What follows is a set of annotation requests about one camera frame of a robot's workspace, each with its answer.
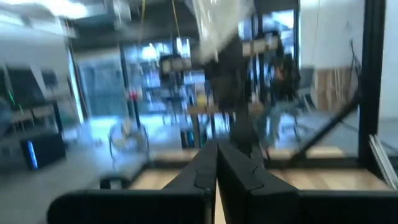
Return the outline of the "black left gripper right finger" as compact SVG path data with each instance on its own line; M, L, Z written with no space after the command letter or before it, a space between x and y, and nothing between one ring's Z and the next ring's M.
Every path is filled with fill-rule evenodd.
M398 224L398 190L363 169L267 170L218 144L226 224Z

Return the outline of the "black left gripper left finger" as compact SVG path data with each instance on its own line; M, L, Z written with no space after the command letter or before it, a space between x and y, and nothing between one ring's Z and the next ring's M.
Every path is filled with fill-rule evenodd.
M76 190L57 197L48 224L214 224L217 143L160 190Z

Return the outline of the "white vanity pack bag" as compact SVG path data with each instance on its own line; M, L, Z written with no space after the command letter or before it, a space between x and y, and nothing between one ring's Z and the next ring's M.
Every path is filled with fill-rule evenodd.
M197 22L196 53L202 63L218 59L217 54L238 33L239 23L254 10L254 0L185 0L185 4Z

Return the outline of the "person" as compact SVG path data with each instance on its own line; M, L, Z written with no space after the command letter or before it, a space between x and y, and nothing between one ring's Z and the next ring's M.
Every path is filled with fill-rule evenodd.
M297 89L300 83L300 74L292 54L285 54L272 60L274 76L270 79L271 102L262 115L265 125L269 119L269 133L263 130L264 138L261 140L261 147L269 149L279 138L279 124L284 113L291 113L294 110Z

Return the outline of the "aluminium profile bar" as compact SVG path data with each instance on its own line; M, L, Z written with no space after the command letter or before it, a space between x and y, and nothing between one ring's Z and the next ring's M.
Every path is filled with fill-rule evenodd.
M396 174L379 138L376 135L369 135L369 145L386 184L390 188L398 190L398 175Z

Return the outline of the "black box with blue light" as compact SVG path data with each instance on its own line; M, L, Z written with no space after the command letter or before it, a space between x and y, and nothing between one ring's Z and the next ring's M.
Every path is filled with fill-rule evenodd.
M39 170L66 158L65 144L59 133L39 134L20 140L21 150L29 170Z

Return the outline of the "black diagonal frame strut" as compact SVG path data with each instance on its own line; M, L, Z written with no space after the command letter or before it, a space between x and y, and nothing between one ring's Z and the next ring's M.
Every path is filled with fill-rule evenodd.
M338 124L340 124L350 113L352 113L361 101L360 95L354 95L353 99L345 105L341 111L333 117L319 132L307 141L292 157L288 160L287 165L291 166L307 159L307 152L312 149L318 142L320 142L330 131L332 131Z

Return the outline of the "black frame post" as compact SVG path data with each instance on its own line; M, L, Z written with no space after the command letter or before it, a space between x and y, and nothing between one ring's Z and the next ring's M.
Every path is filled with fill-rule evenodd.
M367 168L376 164L369 137L378 129L385 15L386 0L365 0L358 163Z

